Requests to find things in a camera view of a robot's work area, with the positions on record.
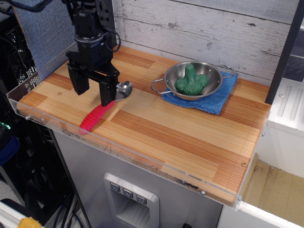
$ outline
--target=gray control panel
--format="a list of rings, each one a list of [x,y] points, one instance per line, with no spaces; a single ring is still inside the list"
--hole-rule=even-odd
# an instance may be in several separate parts
[[[104,183],[114,218],[131,228],[159,228],[159,198],[111,173]]]

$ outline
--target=stainless steel bowl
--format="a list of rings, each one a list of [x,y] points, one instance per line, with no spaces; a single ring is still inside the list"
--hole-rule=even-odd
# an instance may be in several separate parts
[[[184,95],[176,91],[175,89],[175,82],[179,78],[183,78],[185,76],[185,67],[188,64],[192,64],[194,66],[195,72],[198,75],[204,74],[207,75],[209,78],[208,85],[204,88],[204,90],[201,92],[200,95],[197,96],[189,96]],[[221,71],[218,69],[218,67],[225,67],[227,69],[231,70],[231,75],[223,77]],[[219,65],[219,66],[213,66],[209,63],[204,62],[198,62],[198,61],[187,61],[187,62],[181,62],[177,63],[173,66],[171,66],[165,73],[165,76],[163,79],[155,80],[152,82],[151,89],[156,91],[159,94],[166,94],[166,93],[174,93],[176,96],[178,96],[181,99],[187,100],[187,101],[194,101],[194,100],[200,100],[208,95],[211,95],[219,90],[219,88],[223,84],[223,79],[227,77],[231,77],[234,75],[234,70],[225,65]],[[165,85],[169,89],[169,91],[159,92],[154,88],[155,82],[164,81]]]

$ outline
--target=red spoon handle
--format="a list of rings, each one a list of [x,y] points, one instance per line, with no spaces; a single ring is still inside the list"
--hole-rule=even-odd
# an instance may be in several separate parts
[[[110,104],[108,104],[106,107],[103,107],[101,105],[97,106],[93,111],[91,111],[83,120],[83,122],[80,124],[80,128],[84,129],[86,131],[90,131],[101,119],[101,117],[108,111],[113,105],[115,104],[115,101],[112,101]]]

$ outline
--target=wood grain surface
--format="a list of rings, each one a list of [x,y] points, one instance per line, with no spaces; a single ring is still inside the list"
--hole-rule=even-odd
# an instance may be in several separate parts
[[[163,77],[176,61],[122,47],[112,63],[121,73],[119,81],[132,81],[133,92],[128,99],[116,102],[92,129],[93,134],[84,138],[97,144],[105,143],[101,138],[110,140],[114,142],[113,151],[166,173],[177,182],[182,180],[186,187],[205,190],[226,204],[234,203],[233,194],[240,192],[268,117],[270,105],[264,100],[269,88],[238,79],[220,114],[214,115],[169,104],[151,90],[152,81]],[[158,89],[164,90],[165,85],[159,83]],[[79,126],[100,104],[99,96],[94,81],[78,96],[64,64],[27,94],[18,109],[37,118],[52,116],[44,117],[46,126],[57,119],[62,121],[60,127],[69,128]]]
[[[270,85],[299,0],[114,0],[123,45]]]
[[[257,161],[244,202],[304,226],[304,178]]]

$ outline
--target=bowl handle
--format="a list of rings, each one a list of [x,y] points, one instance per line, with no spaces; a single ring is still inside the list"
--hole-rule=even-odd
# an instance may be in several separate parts
[[[225,76],[225,77],[223,77],[223,78],[232,77],[232,76],[234,75],[234,69],[231,68],[231,67],[229,67],[229,66],[226,66],[226,65],[218,65],[218,66],[216,66],[216,67],[224,67],[224,68],[226,68],[226,69],[231,70],[231,75]]]
[[[152,82],[152,85],[151,85],[151,89],[154,90],[155,92],[157,92],[158,94],[168,94],[168,93],[172,93],[172,91],[164,91],[164,92],[159,92],[158,90],[156,90],[153,86],[154,86],[154,83],[155,82],[160,82],[160,81],[163,81],[164,79],[158,79],[158,80],[155,80]]]

